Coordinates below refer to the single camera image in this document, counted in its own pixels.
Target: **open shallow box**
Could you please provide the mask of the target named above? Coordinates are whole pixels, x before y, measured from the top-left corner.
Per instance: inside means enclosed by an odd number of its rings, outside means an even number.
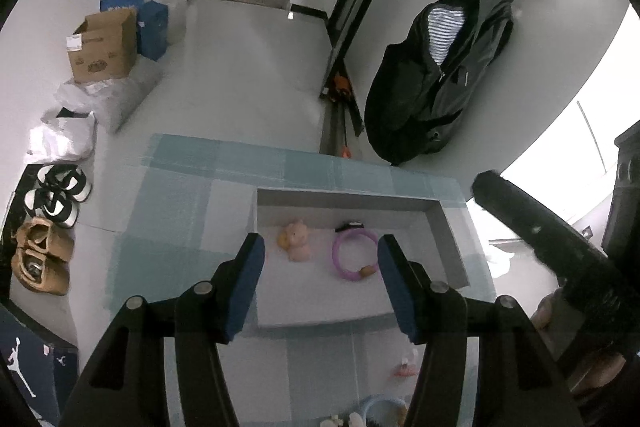
[[[347,221],[364,223],[378,237],[394,234],[405,256],[420,262],[432,280],[444,280],[453,288],[468,285],[454,236],[436,200],[258,188],[251,219],[267,251],[256,290],[262,327],[350,321],[393,311],[379,272],[350,282],[335,270],[334,230]],[[297,219],[309,227],[313,254],[306,263],[289,262],[277,245],[282,227]],[[358,236],[342,244],[340,259],[346,269],[358,270],[376,262],[376,247]]]

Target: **shoe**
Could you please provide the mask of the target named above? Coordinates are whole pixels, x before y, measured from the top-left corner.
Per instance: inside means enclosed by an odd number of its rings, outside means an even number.
[[[11,270],[33,292],[66,295],[69,290],[69,273],[63,264],[42,253],[18,248],[11,258]]]
[[[65,229],[78,219],[78,204],[62,190],[34,188],[24,195],[24,206],[31,217],[46,217]]]
[[[38,181],[43,188],[64,190],[78,203],[86,201],[91,194],[91,183],[77,165],[45,165],[38,171]]]
[[[18,248],[34,250],[68,263],[74,251],[74,240],[68,233],[45,217],[36,216],[15,232]]]

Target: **tan slipper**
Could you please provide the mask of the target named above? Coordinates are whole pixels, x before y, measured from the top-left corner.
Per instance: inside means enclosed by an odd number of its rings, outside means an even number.
[[[18,247],[51,255],[68,263],[74,251],[74,240],[45,217],[33,217],[15,233]]]
[[[11,258],[11,270],[28,290],[53,295],[66,295],[69,290],[69,273],[64,265],[43,253],[18,248]]]

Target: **purple bracelet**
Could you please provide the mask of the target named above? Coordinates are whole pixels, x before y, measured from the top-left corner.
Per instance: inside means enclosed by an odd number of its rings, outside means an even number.
[[[368,277],[369,275],[373,275],[375,272],[377,272],[378,263],[363,266],[357,272],[354,272],[351,270],[345,270],[342,266],[340,266],[340,258],[338,257],[338,254],[340,252],[340,245],[345,239],[352,237],[353,235],[365,235],[366,237],[369,237],[369,239],[372,240],[376,246],[378,245],[378,236],[375,233],[371,232],[370,230],[367,230],[367,229],[344,230],[343,232],[340,232],[338,235],[335,236],[334,245],[332,246],[332,249],[331,249],[331,259],[332,261],[334,261],[335,269],[338,270],[340,277],[342,277],[343,279],[347,279],[348,281],[360,281],[365,277]]]

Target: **white plastic bag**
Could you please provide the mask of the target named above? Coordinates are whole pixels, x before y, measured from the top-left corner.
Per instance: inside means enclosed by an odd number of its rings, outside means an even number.
[[[168,44],[180,42],[187,32],[187,0],[145,0],[156,1],[169,8],[169,21],[166,30]]]
[[[57,118],[44,116],[29,131],[25,163],[76,162],[94,151],[95,117]]]
[[[92,112],[98,125],[115,133],[162,78],[160,66],[138,57],[126,78],[92,84],[76,84],[72,79],[58,87],[55,98],[74,112]]]

